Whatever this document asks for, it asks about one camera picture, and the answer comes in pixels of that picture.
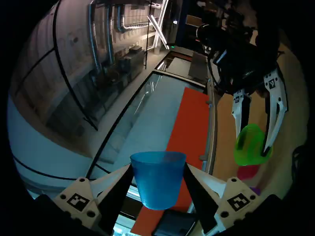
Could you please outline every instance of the glass panel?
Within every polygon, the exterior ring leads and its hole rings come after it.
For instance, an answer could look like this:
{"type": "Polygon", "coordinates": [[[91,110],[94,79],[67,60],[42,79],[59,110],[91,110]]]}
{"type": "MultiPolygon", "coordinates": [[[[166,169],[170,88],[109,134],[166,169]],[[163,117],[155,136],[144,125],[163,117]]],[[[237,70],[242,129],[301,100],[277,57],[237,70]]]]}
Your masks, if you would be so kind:
{"type": "MultiPolygon", "coordinates": [[[[186,87],[203,91],[187,82],[152,74],[123,114],[97,164],[113,172],[128,164],[131,154],[164,151],[186,87]]],[[[91,177],[103,175],[95,167],[91,177]]]]}
{"type": "Polygon", "coordinates": [[[156,69],[166,71],[168,73],[172,73],[178,76],[182,76],[184,78],[206,85],[205,81],[201,81],[197,78],[188,75],[191,62],[192,58],[190,56],[177,52],[171,52],[165,57],[165,59],[160,64],[158,64],[156,69]]]}

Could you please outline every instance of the red mat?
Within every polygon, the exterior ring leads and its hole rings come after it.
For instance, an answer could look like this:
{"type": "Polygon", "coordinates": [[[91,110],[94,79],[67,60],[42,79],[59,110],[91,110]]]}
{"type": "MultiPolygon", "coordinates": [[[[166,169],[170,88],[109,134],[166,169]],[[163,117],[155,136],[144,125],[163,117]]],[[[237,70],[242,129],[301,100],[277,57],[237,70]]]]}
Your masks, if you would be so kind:
{"type": "MultiPolygon", "coordinates": [[[[206,104],[208,96],[196,90],[185,88],[182,102],[170,136],[166,151],[179,151],[187,156],[186,162],[201,169],[199,160],[206,150],[209,124],[209,107],[206,104]]],[[[177,203],[172,209],[186,212],[190,206],[191,197],[182,181],[177,203]]],[[[163,210],[150,210],[142,207],[131,232],[142,236],[151,236],[163,215],[163,210]]]]}

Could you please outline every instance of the purple object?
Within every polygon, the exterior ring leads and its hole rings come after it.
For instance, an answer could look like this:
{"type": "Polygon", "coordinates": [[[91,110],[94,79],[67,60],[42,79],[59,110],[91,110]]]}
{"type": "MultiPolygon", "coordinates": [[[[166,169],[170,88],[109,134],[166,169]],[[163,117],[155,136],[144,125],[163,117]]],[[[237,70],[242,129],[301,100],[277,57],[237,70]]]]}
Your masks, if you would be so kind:
{"type": "Polygon", "coordinates": [[[254,193],[256,193],[258,196],[260,196],[261,191],[259,188],[255,188],[255,187],[249,187],[251,190],[253,190],[254,193]]]}

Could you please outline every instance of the blue plastic cup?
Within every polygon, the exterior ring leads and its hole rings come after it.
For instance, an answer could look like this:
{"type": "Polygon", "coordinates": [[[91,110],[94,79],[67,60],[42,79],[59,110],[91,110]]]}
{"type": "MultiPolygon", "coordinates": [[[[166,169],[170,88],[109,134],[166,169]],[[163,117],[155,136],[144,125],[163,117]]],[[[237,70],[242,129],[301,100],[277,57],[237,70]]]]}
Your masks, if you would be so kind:
{"type": "Polygon", "coordinates": [[[165,210],[176,204],[186,155],[173,151],[151,151],[131,155],[141,202],[152,210],[165,210]]]}

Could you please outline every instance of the green plastic cup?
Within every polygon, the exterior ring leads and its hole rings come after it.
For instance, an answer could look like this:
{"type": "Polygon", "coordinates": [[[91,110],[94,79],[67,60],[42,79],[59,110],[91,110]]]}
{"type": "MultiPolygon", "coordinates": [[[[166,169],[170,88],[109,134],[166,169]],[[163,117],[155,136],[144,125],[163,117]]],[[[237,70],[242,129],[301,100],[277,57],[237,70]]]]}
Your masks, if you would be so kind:
{"type": "Polygon", "coordinates": [[[272,154],[272,147],[263,157],[265,134],[256,124],[248,124],[242,129],[236,139],[234,147],[234,159],[240,166],[259,165],[265,163],[272,154]]]}

